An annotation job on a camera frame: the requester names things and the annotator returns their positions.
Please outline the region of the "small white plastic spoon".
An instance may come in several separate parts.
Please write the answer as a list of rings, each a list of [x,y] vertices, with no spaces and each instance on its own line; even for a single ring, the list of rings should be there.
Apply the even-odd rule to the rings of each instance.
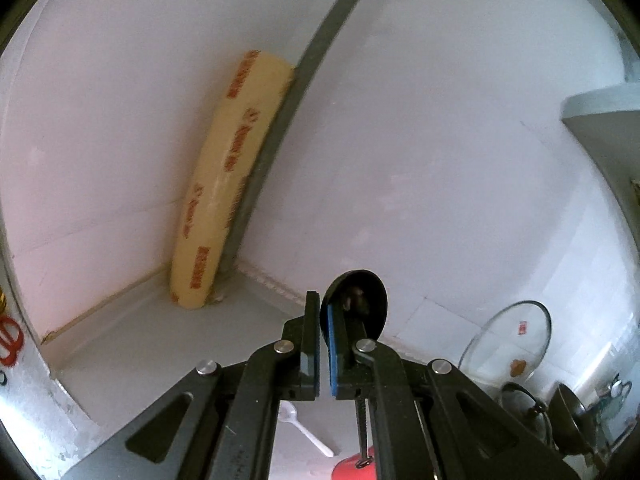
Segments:
[[[278,421],[296,428],[323,456],[333,458],[335,453],[298,419],[298,411],[290,401],[281,401],[279,404]]]

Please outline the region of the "red cylindrical tin canister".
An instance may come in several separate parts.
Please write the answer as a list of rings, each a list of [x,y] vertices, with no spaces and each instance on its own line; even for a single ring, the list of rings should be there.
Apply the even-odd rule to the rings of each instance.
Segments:
[[[376,469],[374,457],[363,460],[359,455],[353,455],[337,463],[332,472],[332,480],[375,480]]]

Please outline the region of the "black clay pot with lid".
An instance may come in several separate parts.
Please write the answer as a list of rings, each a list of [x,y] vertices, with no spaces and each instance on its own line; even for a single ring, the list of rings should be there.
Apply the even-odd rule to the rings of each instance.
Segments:
[[[516,382],[506,382],[500,389],[498,404],[544,445],[552,445],[548,408],[526,388]]]

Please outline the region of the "glass pot lid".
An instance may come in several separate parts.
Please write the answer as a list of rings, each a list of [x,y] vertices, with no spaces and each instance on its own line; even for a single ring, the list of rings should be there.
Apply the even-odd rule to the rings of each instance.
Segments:
[[[552,318],[539,301],[511,304],[492,316],[464,349],[458,369],[482,388],[526,382],[547,354]]]

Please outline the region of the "black round spoon head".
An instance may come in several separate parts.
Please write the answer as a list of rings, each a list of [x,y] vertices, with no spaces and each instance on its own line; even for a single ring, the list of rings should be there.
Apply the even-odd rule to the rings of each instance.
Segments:
[[[384,284],[373,272],[360,269],[343,273],[329,286],[322,299],[319,323],[329,352],[329,385],[332,396],[346,393],[355,403],[359,455],[374,457],[368,443],[367,401],[355,387],[362,376],[352,347],[361,339],[380,338],[388,313]]]

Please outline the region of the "black wok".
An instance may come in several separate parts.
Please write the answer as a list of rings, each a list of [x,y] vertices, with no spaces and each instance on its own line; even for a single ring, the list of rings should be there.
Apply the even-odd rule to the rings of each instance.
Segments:
[[[597,444],[597,430],[591,414],[567,385],[556,386],[548,406],[555,445],[564,455],[591,453]]]

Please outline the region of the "red object by sink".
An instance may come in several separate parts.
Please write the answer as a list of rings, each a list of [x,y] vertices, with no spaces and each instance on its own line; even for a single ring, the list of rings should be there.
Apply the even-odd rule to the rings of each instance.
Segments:
[[[13,366],[24,346],[24,332],[14,318],[2,315],[0,318],[1,332],[1,364]]]

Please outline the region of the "yellow cling film roll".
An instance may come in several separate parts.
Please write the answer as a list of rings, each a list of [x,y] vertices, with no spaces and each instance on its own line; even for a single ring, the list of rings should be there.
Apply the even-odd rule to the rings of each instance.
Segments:
[[[178,306],[204,306],[246,181],[294,75],[294,66],[250,50],[215,110],[180,214],[170,269]]]

